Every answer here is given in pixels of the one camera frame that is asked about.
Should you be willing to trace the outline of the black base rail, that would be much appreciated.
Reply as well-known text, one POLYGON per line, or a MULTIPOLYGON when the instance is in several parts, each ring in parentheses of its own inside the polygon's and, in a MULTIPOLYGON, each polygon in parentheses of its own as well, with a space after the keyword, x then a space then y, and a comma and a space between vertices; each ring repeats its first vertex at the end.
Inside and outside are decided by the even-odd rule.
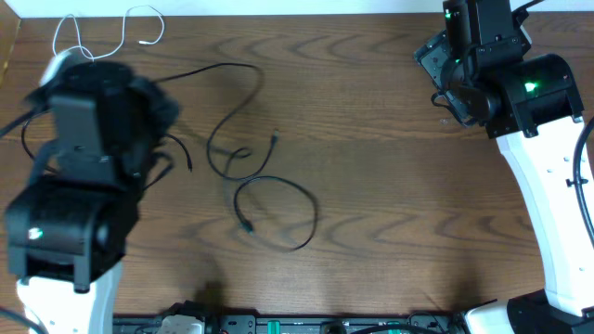
POLYGON ((324 334, 383 327, 386 333, 466 333, 459 315, 416 311, 410 315, 262 315, 254 309, 209 310, 178 302, 155 315, 115 315, 115 333, 324 334))

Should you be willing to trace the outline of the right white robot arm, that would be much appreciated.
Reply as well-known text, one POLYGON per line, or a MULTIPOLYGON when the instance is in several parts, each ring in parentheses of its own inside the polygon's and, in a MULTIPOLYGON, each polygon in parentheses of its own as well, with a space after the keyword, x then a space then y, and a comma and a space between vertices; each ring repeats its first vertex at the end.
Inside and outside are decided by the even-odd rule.
POLYGON ((414 54, 435 98, 463 126, 481 124, 522 191, 544 268, 542 290, 463 312, 467 333, 593 330, 593 173, 583 103, 569 64, 547 54, 510 59, 504 42, 456 56, 441 31, 414 54))

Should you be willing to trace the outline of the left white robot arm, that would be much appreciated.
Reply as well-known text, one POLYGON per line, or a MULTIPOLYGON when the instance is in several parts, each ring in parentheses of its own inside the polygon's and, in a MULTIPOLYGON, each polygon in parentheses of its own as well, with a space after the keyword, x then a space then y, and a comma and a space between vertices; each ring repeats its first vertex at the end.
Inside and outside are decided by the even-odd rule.
POLYGON ((36 331, 110 333, 126 239, 179 109, 110 61, 68 67, 31 101, 57 135, 6 209, 8 269, 36 331))

